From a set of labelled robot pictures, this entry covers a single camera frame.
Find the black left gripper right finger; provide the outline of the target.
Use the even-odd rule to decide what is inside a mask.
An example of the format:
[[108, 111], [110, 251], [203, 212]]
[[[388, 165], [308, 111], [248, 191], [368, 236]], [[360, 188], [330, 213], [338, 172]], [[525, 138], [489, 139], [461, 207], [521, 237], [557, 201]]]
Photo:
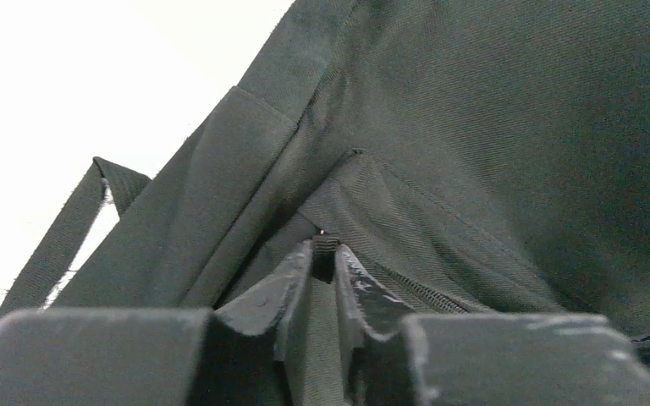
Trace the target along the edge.
[[334, 275], [356, 405], [650, 405], [650, 373], [603, 316], [418, 313], [345, 245]]

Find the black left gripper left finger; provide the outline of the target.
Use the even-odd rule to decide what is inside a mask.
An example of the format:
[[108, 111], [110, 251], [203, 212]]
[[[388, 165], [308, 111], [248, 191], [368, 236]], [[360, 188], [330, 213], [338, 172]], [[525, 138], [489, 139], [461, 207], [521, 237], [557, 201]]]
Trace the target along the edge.
[[313, 242], [218, 310], [19, 310], [0, 405], [300, 405]]

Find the black student backpack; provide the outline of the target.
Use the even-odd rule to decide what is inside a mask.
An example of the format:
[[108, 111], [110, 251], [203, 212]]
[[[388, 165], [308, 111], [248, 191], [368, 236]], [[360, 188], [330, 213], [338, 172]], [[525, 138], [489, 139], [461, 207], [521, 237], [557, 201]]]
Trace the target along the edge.
[[218, 310], [313, 242], [422, 314], [600, 315], [650, 373], [650, 1], [297, 1], [160, 173], [95, 158], [0, 306]]

